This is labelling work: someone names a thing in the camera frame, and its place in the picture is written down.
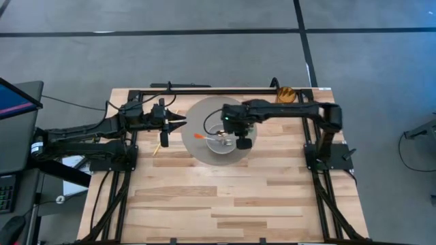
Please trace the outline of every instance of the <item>small orange item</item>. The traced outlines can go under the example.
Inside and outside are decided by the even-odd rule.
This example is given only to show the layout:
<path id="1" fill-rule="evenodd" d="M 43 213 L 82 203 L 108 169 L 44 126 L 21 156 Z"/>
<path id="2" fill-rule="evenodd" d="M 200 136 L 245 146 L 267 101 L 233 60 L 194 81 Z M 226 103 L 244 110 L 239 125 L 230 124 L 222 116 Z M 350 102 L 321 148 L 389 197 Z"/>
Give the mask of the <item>small orange item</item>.
<path id="1" fill-rule="evenodd" d="M 203 135 L 200 135 L 199 133 L 194 133 L 193 135 L 196 139 L 204 139 Z"/>
<path id="2" fill-rule="evenodd" d="M 292 103 L 296 98 L 295 91 L 290 87 L 281 87 L 277 93 L 276 103 Z"/>

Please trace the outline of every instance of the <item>gray carpet floor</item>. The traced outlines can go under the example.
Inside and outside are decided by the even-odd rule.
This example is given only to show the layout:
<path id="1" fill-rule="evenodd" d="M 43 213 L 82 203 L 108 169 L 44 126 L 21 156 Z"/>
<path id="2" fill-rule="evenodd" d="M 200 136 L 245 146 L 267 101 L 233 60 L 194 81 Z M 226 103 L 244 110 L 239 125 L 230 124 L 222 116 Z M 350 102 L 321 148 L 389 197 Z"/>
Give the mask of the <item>gray carpet floor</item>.
<path id="1" fill-rule="evenodd" d="M 435 27 L 431 0 L 300 0 L 306 28 Z M 289 0 L 11 0 L 0 33 L 298 28 Z M 374 240 L 434 244 L 436 173 L 400 161 L 402 132 L 435 118 L 436 33 L 308 34 L 317 83 L 332 87 L 344 113 L 358 191 Z M 212 86 L 309 86 L 299 34 L 159 37 L 2 37 L 0 76 L 45 82 L 44 94 L 104 107 L 112 88 L 167 82 Z M 102 113 L 43 99 L 40 127 L 70 127 Z M 435 145 L 403 141 L 405 161 L 436 168 Z M 43 197 L 61 193 L 45 178 Z M 45 207 L 40 239 L 76 238 L 82 198 Z"/>

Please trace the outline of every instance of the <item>wooden tabletop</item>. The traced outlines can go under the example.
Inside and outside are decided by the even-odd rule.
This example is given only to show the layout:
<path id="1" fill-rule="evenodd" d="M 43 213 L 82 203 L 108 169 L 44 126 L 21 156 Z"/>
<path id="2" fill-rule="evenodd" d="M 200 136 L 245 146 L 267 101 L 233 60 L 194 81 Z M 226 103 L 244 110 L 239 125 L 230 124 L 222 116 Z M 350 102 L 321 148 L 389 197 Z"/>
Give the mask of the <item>wooden tabletop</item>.
<path id="1" fill-rule="evenodd" d="M 128 89 L 114 89 L 110 101 L 121 106 Z M 313 89 L 316 101 L 334 102 L 330 89 Z M 186 114 L 208 95 L 178 95 L 169 109 Z M 163 96 L 171 101 L 173 96 Z M 274 95 L 228 95 L 239 101 Z M 144 104 L 148 112 L 156 98 Z M 108 116 L 115 114 L 110 108 Z M 315 139 L 313 126 L 311 137 Z M 153 151 L 159 132 L 138 134 L 138 164 L 132 172 L 122 242 L 320 242 L 322 232 L 311 173 L 306 168 L 301 118 L 272 118 L 257 124 L 258 137 L 251 152 L 238 163 L 212 166 L 187 152 L 180 129 L 171 133 L 170 147 Z M 343 140 L 338 133 L 334 140 Z M 363 236 L 368 236 L 354 181 L 344 171 L 331 171 L 338 208 Z M 95 196 L 104 173 L 91 178 L 78 239 L 89 233 Z M 112 174 L 104 183 L 94 225 L 104 213 Z M 326 207 L 330 236 L 334 229 Z M 115 211 L 109 238 L 114 237 Z"/>

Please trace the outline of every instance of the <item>monitor screen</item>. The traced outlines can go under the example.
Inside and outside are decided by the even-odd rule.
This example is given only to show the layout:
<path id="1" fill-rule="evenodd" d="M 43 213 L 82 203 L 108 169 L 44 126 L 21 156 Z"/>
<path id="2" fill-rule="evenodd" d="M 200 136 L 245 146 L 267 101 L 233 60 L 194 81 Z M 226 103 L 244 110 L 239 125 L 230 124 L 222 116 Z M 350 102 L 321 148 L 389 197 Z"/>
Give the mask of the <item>monitor screen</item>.
<path id="1" fill-rule="evenodd" d="M 41 104 L 5 80 L 0 81 L 0 119 L 32 112 Z"/>

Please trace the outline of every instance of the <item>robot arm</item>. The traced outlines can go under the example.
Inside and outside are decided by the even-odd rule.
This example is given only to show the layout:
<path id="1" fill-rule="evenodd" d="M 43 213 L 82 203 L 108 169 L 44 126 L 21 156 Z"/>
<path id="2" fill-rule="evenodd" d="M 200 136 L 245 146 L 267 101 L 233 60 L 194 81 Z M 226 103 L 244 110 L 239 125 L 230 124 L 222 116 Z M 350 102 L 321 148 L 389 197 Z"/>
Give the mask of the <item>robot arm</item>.
<path id="1" fill-rule="evenodd" d="M 342 129 L 342 109 L 333 103 L 269 103 L 263 99 L 245 101 L 242 105 L 224 104 L 221 113 L 224 131 L 234 133 L 238 149 L 252 147 L 246 136 L 254 123 L 262 123 L 269 118 L 301 117 L 310 118 L 323 129 L 323 136 L 318 142 L 321 158 L 330 156 L 330 145 L 333 135 Z"/>
<path id="2" fill-rule="evenodd" d="M 110 118 L 104 118 L 93 125 L 84 125 L 67 129 L 37 129 L 33 136 L 31 154 L 37 160 L 51 160 L 71 155 L 84 155 L 90 159 L 102 160 L 111 156 L 122 155 L 126 149 L 121 140 L 106 144 L 90 144 L 84 141 L 96 137 L 121 139 L 128 133 L 136 131 L 160 130 L 162 147 L 168 147 L 168 134 L 183 126 L 184 116 L 165 109 L 164 99 L 159 100 L 151 111 L 144 114 L 142 104 L 130 101 L 121 106 L 119 112 Z"/>

